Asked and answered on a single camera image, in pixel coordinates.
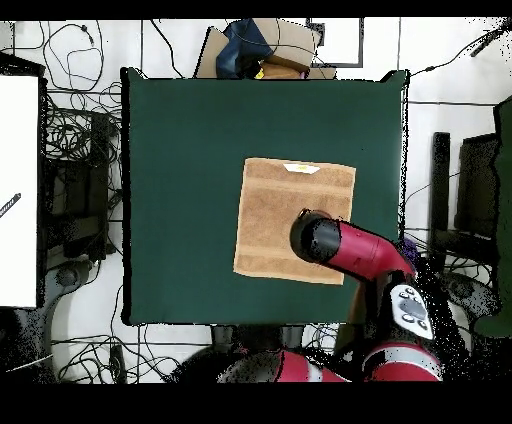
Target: electrical wire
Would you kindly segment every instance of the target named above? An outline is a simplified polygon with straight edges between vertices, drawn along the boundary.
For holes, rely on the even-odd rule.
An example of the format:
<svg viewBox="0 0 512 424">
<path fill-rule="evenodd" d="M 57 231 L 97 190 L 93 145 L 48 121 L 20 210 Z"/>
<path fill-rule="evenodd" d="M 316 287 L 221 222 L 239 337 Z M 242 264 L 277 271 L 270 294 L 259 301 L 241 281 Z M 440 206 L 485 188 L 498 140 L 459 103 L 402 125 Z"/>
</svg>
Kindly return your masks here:
<svg viewBox="0 0 512 424">
<path fill-rule="evenodd" d="M 156 357 L 153 354 L 153 351 L 151 350 L 151 348 L 149 347 L 149 344 L 148 344 L 148 341 L 147 341 L 147 331 L 148 331 L 148 328 L 149 328 L 149 324 L 146 324 L 146 328 L 144 329 L 144 344 L 146 345 L 146 348 L 148 349 L 148 352 L 151 355 L 152 360 L 155 362 L 156 361 Z M 174 358 L 172 358 L 170 356 L 165 357 L 165 359 L 172 360 L 177 367 L 180 365 L 180 363 L 176 359 L 174 359 Z M 158 368 L 158 364 L 156 364 L 156 363 L 155 363 L 155 372 L 160 376 L 161 379 L 164 379 L 165 376 L 166 376 L 164 373 L 162 373 L 160 371 L 160 369 Z"/>
<path fill-rule="evenodd" d="M 51 27 L 50 27 L 50 21 L 48 21 L 48 32 L 49 32 L 49 36 L 48 36 L 48 40 L 46 40 L 46 42 L 44 43 L 43 45 L 43 59 L 44 59 L 44 62 L 45 62 L 45 65 L 46 65 L 46 68 L 48 69 L 48 75 L 50 76 L 50 80 L 52 82 L 52 84 L 54 85 L 55 88 L 58 88 L 58 89 L 61 89 L 61 90 L 67 90 L 68 88 L 67 87 L 62 87 L 62 86 L 59 86 L 55 83 L 55 80 L 53 78 L 53 72 L 52 72 L 52 69 L 51 67 L 49 66 L 48 64 L 48 60 L 47 60 L 47 57 L 46 57 L 46 48 L 48 47 L 50 49 L 50 51 L 52 52 L 53 56 L 55 57 L 55 59 L 57 60 L 57 62 L 59 63 L 60 67 L 62 68 L 62 70 L 64 71 L 64 73 L 67 75 L 68 79 L 69 79 L 69 86 L 72 90 L 75 90 L 75 88 L 73 87 L 73 83 L 72 83 L 72 79 L 71 77 L 76 77 L 76 78 L 80 78 L 80 79 L 84 79 L 84 80 L 89 80 L 89 81 L 92 81 L 93 84 L 90 88 L 88 89 L 81 89 L 80 91 L 92 91 L 94 90 L 94 88 L 98 85 L 99 83 L 99 80 L 101 79 L 101 76 L 103 75 L 103 65 L 104 65 L 104 62 L 105 62 L 105 58 L 104 58 L 104 54 L 103 54 L 103 34 L 101 32 L 101 27 L 100 27 L 100 23 L 98 20 L 96 20 L 96 26 L 98 28 L 98 34 L 99 34 L 99 39 L 100 39 L 100 48 L 96 48 L 94 47 L 94 39 L 92 38 L 91 34 L 89 33 L 87 27 L 85 25 L 77 25 L 77 24 L 66 24 L 62 27 L 60 27 L 57 31 L 55 31 L 54 33 L 51 32 Z M 64 67 L 64 65 L 62 64 L 62 61 L 59 59 L 59 57 L 57 56 L 57 54 L 53 51 L 53 48 L 51 46 L 51 40 L 53 39 L 53 37 L 55 37 L 57 34 L 59 34 L 61 31 L 63 31 L 64 29 L 66 28 L 78 28 L 80 29 L 82 32 L 85 32 L 89 38 L 89 41 L 91 43 L 91 48 L 89 49 L 79 49 L 79 50 L 74 50 L 74 51 L 71 51 L 68 53 L 67 55 L 67 65 L 68 65 L 68 69 L 66 70 L 66 68 Z M 98 76 L 95 78 L 95 79 L 91 79 L 89 77 L 85 77 L 83 75 L 78 75 L 78 74 L 74 74 L 71 72 L 71 70 L 69 69 L 69 56 L 71 54 L 74 54 L 74 53 L 79 53 L 79 52 L 87 52 L 87 51 L 97 51 L 98 54 L 100 55 L 100 70 L 98 72 Z"/>
<path fill-rule="evenodd" d="M 98 275 L 100 275 L 101 263 L 102 263 L 102 261 L 99 261 L 98 269 L 96 271 L 96 276 L 91 281 L 89 281 L 88 283 L 85 283 L 84 286 L 88 286 L 89 284 L 94 283 L 98 279 Z"/>
<path fill-rule="evenodd" d="M 112 380 L 115 381 L 115 377 L 118 375 L 118 372 L 119 372 L 119 364 L 115 364 L 112 361 L 109 361 L 109 365 L 105 365 L 102 363 L 102 361 L 100 360 L 100 358 L 97 356 L 97 353 L 96 353 L 98 348 L 104 347 L 107 345 L 112 345 L 113 342 L 120 344 L 124 349 L 126 349 L 131 354 L 136 355 L 138 358 L 138 365 L 135 365 L 131 368 L 127 368 L 127 370 L 126 370 L 127 374 L 131 374 L 132 377 L 136 378 L 136 381 L 133 384 L 137 383 L 138 377 L 140 378 L 143 375 L 146 375 L 151 371 L 154 371 L 155 373 L 157 373 L 157 375 L 161 379 L 163 379 L 163 377 L 165 377 L 165 374 L 163 374 L 159 369 L 157 369 L 158 364 L 160 362 L 163 362 L 163 360 L 172 360 L 176 365 L 179 365 L 179 362 L 175 358 L 172 358 L 171 356 L 158 356 L 158 357 L 152 356 L 151 359 L 148 359 L 147 357 L 142 355 L 140 353 L 140 351 L 134 351 L 134 350 L 130 349 L 126 343 L 124 343 L 121 339 L 119 339 L 118 337 L 115 337 L 115 336 L 112 337 L 109 335 L 98 335 L 98 336 L 92 336 L 92 337 L 88 337 L 88 338 L 93 338 L 93 337 L 105 337 L 106 339 L 103 340 L 102 342 L 88 342 L 85 345 L 85 347 L 78 354 L 76 354 L 73 358 L 71 358 L 71 360 L 69 361 L 69 363 L 67 365 L 65 365 L 64 367 L 62 367 L 59 370 L 59 372 L 58 372 L 59 381 L 64 380 L 64 377 L 66 376 L 67 372 L 69 371 L 69 369 L 72 366 L 80 365 L 80 366 L 82 366 L 82 369 L 84 369 L 84 371 L 86 371 L 87 368 L 85 367 L 84 362 L 93 364 L 96 367 L 97 374 L 95 376 L 92 376 L 87 370 L 86 371 L 86 373 L 88 374 L 87 377 L 80 377 L 77 380 L 74 380 L 74 382 L 83 381 L 83 380 L 88 379 L 89 383 L 92 384 L 96 378 L 99 378 L 101 384 L 106 384 L 105 380 L 101 376 L 101 373 L 103 371 L 110 371 L 111 376 L 113 377 Z M 62 344 L 62 343 L 72 343 L 73 340 L 81 340 L 81 339 L 83 339 L 83 338 L 78 337 L 78 338 L 73 338 L 73 339 L 69 339 L 69 340 L 52 341 L 52 345 Z M 84 358 L 84 355 L 86 355 L 88 353 L 93 353 L 95 355 L 95 359 Z M 149 370 L 146 373 L 140 374 L 139 372 L 135 372 L 135 373 L 131 372 L 131 370 L 136 369 L 137 367 L 140 368 L 143 365 L 149 366 Z"/>
<path fill-rule="evenodd" d="M 326 347 L 323 345 L 325 339 L 332 339 L 333 342 L 336 342 L 336 337 L 338 334 L 338 329 L 332 328 L 331 324 L 309 324 L 311 327 L 315 329 L 313 335 L 311 337 L 311 341 L 307 343 L 304 348 L 314 347 L 317 349 L 322 349 L 324 351 L 332 351 L 333 348 Z"/>
<path fill-rule="evenodd" d="M 114 244 L 114 242 L 112 241 L 112 239 L 110 238 L 110 236 L 109 236 L 108 234 L 107 234 L 107 238 L 108 238 L 108 241 L 110 242 L 110 244 L 111 244 L 112 246 L 114 246 L 114 249 L 116 249 L 116 250 L 117 250 L 117 253 L 119 253 L 121 256 L 123 256 L 123 252 L 121 252 L 121 251 L 117 248 L 117 246 Z"/>
<path fill-rule="evenodd" d="M 73 344 L 88 344 L 88 343 L 91 343 L 91 344 L 99 344 L 100 342 L 95 342 L 93 339 L 94 338 L 97 338 L 97 337 L 112 337 L 111 335 L 108 335 L 108 334 L 97 334 L 97 335 L 94 335 L 94 336 L 82 336 L 82 337 L 73 337 L 71 339 L 64 339 L 64 340 L 59 340 L 59 339 L 54 339 L 52 340 L 52 345 L 58 345 L 58 344 L 70 344 L 70 343 L 73 343 Z M 200 346 L 200 347 L 207 347 L 207 346 L 211 346 L 210 343 L 188 343 L 188 342 L 147 342 L 148 344 L 152 344 L 152 345 L 156 345 L 156 346 Z M 124 342 L 124 344 L 126 346 L 136 346 L 137 343 L 133 342 L 133 343 L 130 343 L 130 342 Z"/>
<path fill-rule="evenodd" d="M 137 326 L 137 384 L 140 383 L 140 325 Z"/>
<path fill-rule="evenodd" d="M 181 77 L 181 78 L 185 78 L 180 71 L 178 71 L 176 69 L 176 67 L 174 66 L 174 51 L 172 50 L 172 46 L 171 46 L 171 43 L 169 43 L 169 40 L 167 40 L 167 38 L 165 37 L 165 35 L 163 34 L 163 32 L 160 30 L 160 28 L 158 28 L 158 25 L 155 23 L 155 21 L 153 19 L 150 19 L 150 22 L 151 24 L 155 27 L 156 31 L 158 32 L 158 34 L 160 34 L 160 37 L 162 37 L 162 39 L 165 41 L 165 43 L 167 44 L 167 46 L 169 47 L 169 50 L 171 51 L 171 66 L 172 66 L 172 69 L 174 69 L 174 71 Z"/>
<path fill-rule="evenodd" d="M 430 229 L 428 228 L 422 228 L 421 230 L 424 230 L 424 231 L 430 231 Z M 464 271 L 464 274 L 466 275 L 466 270 L 469 269 L 469 268 L 476 268 L 476 275 L 472 278 L 474 279 L 478 279 L 478 277 L 480 276 L 480 267 L 484 268 L 487 272 L 487 275 L 488 275 L 488 280 L 487 280 L 487 283 L 483 283 L 485 284 L 487 287 L 489 287 L 492 283 L 492 275 L 491 275 L 491 270 L 487 267 L 487 265 L 481 263 L 481 262 L 474 262 L 473 264 L 467 264 L 468 261 L 470 261 L 469 258 L 465 258 L 463 256 L 458 256 L 457 253 L 455 252 L 452 252 L 450 250 L 447 250 L 447 251 L 441 251 L 441 250 L 437 250 L 437 249 L 433 249 L 431 248 L 430 246 L 427 245 L 427 242 L 408 233 L 408 232 L 405 232 L 405 234 L 413 239 L 415 239 L 417 241 L 417 245 L 418 247 L 420 248 L 423 248 L 425 249 L 424 252 L 422 253 L 440 253 L 442 255 L 449 255 L 449 256 L 453 256 L 453 261 L 451 262 L 450 265 L 444 265 L 444 268 L 447 268 L 449 272 L 453 272 L 455 270 L 459 270 L 459 269 L 462 269 Z M 460 265 L 455 265 L 456 262 L 458 260 L 461 260 L 463 259 L 464 261 L 460 264 Z"/>
<path fill-rule="evenodd" d="M 469 49 L 473 46 L 473 44 L 476 44 L 478 42 L 480 42 L 481 40 L 483 39 L 487 39 L 489 37 L 492 37 L 494 34 L 498 33 L 498 32 L 504 32 L 504 30 L 502 28 L 497 28 L 493 31 L 489 31 L 488 33 L 485 33 L 483 35 L 481 35 L 480 37 L 478 37 L 477 39 L 471 41 L 471 43 L 467 44 L 466 46 L 464 46 L 452 59 L 450 59 L 448 62 L 445 62 L 445 63 L 442 63 L 440 65 L 436 65 L 436 66 L 428 66 L 427 68 L 425 69 L 422 69 L 421 71 L 418 71 L 418 72 L 415 72 L 414 74 L 411 75 L 411 78 L 418 75 L 418 74 L 421 74 L 423 72 L 431 72 L 435 69 L 439 69 L 439 68 L 442 68 L 444 66 L 448 66 L 449 64 L 453 63 L 462 53 L 464 53 L 464 51 L 466 49 Z"/>
<path fill-rule="evenodd" d="M 460 171 L 459 171 L 459 172 L 456 172 L 455 174 L 450 174 L 450 175 L 448 176 L 448 178 L 455 177 L 456 175 L 459 175 L 459 174 L 460 174 Z M 418 189 L 418 190 L 416 190 L 416 191 L 412 192 L 412 193 L 407 197 L 407 199 L 405 199 L 405 204 L 407 205 L 407 202 L 409 201 L 409 199 L 410 199 L 412 196 L 414 196 L 416 193 L 419 193 L 420 191 L 425 190 L 426 188 L 430 187 L 431 185 L 432 185 L 432 183 L 429 183 L 429 184 L 427 184 L 426 186 L 421 187 L 420 189 Z"/>
</svg>

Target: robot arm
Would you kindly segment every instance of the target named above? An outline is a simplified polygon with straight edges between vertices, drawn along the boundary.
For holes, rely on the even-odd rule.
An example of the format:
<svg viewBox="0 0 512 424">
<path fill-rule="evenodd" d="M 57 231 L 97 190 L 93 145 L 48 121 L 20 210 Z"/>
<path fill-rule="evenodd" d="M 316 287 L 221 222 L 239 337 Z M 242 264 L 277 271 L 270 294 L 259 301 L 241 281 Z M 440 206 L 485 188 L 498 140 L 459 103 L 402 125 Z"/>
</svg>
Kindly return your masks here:
<svg viewBox="0 0 512 424">
<path fill-rule="evenodd" d="M 365 380 L 442 380 L 432 353 L 432 320 L 412 264 L 388 240 L 303 210 L 290 232 L 300 258 L 352 275 L 365 285 Z"/>
</svg>

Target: white panel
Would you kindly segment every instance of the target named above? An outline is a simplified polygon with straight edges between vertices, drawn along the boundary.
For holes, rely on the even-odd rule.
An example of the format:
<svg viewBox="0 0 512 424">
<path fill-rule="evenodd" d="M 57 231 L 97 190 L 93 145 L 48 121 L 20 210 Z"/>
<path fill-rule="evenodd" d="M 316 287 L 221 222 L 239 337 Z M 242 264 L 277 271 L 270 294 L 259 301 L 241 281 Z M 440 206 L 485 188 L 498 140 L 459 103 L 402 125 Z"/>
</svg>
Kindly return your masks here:
<svg viewBox="0 0 512 424">
<path fill-rule="evenodd" d="M 0 305 L 36 306 L 38 79 L 0 76 Z"/>
</svg>

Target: towel tag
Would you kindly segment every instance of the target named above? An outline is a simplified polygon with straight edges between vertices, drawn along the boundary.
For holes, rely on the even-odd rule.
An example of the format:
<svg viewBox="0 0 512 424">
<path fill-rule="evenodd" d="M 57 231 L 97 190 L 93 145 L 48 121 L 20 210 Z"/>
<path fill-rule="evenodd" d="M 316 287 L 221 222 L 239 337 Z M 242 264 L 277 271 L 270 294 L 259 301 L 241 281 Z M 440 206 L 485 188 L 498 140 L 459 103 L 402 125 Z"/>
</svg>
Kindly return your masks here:
<svg viewBox="0 0 512 424">
<path fill-rule="evenodd" d="M 300 165 L 298 163 L 285 163 L 284 167 L 290 172 L 302 172 L 303 174 L 314 174 L 320 168 L 318 166 Z"/>
</svg>

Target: green table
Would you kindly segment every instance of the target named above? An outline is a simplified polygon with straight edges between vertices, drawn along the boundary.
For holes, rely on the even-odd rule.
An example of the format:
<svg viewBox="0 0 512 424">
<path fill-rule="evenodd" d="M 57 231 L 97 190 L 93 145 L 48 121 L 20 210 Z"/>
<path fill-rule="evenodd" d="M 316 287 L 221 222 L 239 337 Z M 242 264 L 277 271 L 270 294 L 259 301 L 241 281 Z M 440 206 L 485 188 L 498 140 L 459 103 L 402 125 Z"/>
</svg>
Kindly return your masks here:
<svg viewBox="0 0 512 424">
<path fill-rule="evenodd" d="M 125 321 L 345 321 L 351 278 L 339 287 L 233 272 L 244 159 L 355 167 L 352 222 L 396 240 L 405 78 L 166 80 L 123 69 Z"/>
<path fill-rule="evenodd" d="M 500 142 L 495 158 L 499 181 L 496 242 L 500 256 L 496 276 L 502 309 L 496 316 L 479 319 L 475 331 L 488 337 L 512 337 L 512 97 L 494 108 L 494 121 Z"/>
</svg>

